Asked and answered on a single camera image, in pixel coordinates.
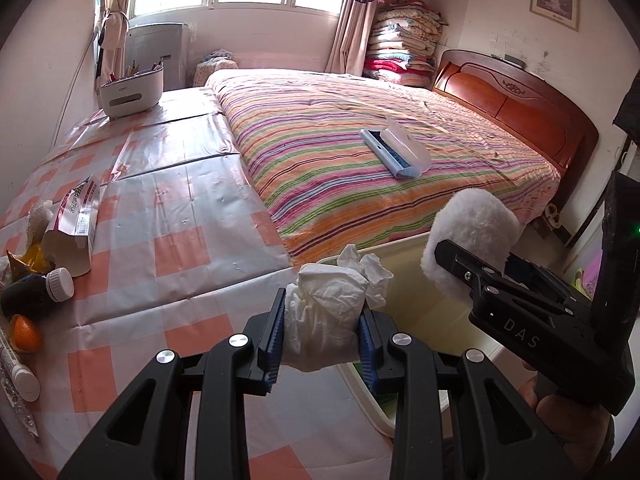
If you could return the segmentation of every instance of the white wall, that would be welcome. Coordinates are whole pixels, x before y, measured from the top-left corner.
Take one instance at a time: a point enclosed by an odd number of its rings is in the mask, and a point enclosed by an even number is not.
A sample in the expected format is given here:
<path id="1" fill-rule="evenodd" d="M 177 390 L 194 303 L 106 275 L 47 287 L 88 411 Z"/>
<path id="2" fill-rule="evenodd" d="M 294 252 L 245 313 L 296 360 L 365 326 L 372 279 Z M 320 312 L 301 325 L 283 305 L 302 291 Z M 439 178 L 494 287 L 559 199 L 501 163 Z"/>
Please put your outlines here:
<path id="1" fill-rule="evenodd" d="M 33 0 L 0 51 L 0 210 L 49 151 L 66 94 L 94 28 L 95 0 Z M 97 109 L 86 56 L 64 132 Z"/>
<path id="2" fill-rule="evenodd" d="M 562 222 L 575 232 L 602 192 L 625 139 L 612 120 L 638 72 L 640 53 L 622 21 L 607 0 L 580 0 L 578 32 L 529 12 L 530 0 L 425 1 L 449 21 L 446 48 L 523 59 L 528 70 L 567 95 L 597 127 L 596 150 L 562 210 Z"/>
<path id="3" fill-rule="evenodd" d="M 139 16 L 130 26 L 187 23 L 191 41 L 188 75 L 213 50 L 231 51 L 240 68 L 292 68 L 324 71 L 338 17 L 298 10 L 178 9 Z"/>

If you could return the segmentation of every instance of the hand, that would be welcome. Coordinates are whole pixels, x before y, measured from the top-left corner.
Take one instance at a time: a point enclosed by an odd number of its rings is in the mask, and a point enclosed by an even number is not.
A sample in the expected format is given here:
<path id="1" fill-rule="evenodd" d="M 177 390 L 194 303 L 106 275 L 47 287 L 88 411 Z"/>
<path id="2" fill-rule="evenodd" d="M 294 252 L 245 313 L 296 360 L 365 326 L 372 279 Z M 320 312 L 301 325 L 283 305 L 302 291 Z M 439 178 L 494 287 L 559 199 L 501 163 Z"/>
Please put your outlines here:
<path id="1" fill-rule="evenodd" d="M 534 391 L 535 384 L 534 376 L 518 392 L 549 430 L 565 440 L 562 448 L 578 470 L 582 474 L 589 472 L 604 444 L 609 413 L 602 406 L 590 408 L 558 395 L 539 400 Z"/>

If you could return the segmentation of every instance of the white bottle cap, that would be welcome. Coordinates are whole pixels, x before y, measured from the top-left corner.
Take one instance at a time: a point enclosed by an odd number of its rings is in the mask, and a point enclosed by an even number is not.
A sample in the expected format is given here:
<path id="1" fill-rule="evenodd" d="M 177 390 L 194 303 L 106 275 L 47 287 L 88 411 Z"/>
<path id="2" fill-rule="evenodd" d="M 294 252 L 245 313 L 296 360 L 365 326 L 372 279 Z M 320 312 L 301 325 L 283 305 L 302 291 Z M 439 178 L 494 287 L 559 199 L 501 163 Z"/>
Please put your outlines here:
<path id="1" fill-rule="evenodd" d="M 74 280 L 65 267 L 52 270 L 47 274 L 47 292 L 49 297 L 60 303 L 71 298 L 76 290 L 74 289 Z"/>
<path id="2" fill-rule="evenodd" d="M 14 366 L 11 373 L 11 380 L 14 383 L 15 389 L 24 400 L 33 402 L 40 396 L 40 383 L 36 376 L 33 375 L 31 370 L 25 365 Z"/>

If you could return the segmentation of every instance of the plastic bin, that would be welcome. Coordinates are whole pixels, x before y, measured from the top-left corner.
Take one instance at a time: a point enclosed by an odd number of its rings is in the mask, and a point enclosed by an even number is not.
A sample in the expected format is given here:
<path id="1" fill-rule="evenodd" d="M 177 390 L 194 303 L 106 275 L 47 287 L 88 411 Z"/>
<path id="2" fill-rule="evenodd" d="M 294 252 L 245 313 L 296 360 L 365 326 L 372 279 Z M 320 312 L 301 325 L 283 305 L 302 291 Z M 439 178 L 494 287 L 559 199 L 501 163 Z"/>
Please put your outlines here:
<path id="1" fill-rule="evenodd" d="M 384 312 L 393 316 L 398 329 L 421 339 L 431 349 L 460 355 L 469 348 L 478 348 L 498 367 L 514 386 L 520 386 L 533 375 L 522 367 L 520 358 L 504 348 L 468 320 L 468 308 L 443 296 L 420 268 L 422 252 L 429 234 L 415 235 L 396 242 L 370 247 L 359 254 L 374 253 L 394 278 L 386 297 Z M 337 256 L 324 258 L 321 264 L 335 265 Z M 386 436 L 396 430 L 396 404 L 381 408 L 375 401 L 353 364 L 338 365 L 338 369 L 372 425 Z M 442 433 L 451 435 L 449 398 L 440 391 Z"/>

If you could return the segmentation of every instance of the orange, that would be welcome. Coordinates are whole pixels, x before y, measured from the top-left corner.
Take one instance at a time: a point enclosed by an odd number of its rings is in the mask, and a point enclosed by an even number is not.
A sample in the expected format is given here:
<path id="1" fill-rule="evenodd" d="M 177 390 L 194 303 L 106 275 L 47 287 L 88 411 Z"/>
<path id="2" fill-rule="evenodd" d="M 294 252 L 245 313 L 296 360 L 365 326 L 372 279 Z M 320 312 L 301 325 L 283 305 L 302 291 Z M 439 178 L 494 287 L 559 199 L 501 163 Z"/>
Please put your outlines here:
<path id="1" fill-rule="evenodd" d="M 33 354 L 42 346 L 42 334 L 33 321 L 15 314 L 9 324 L 9 343 L 22 354 Z"/>

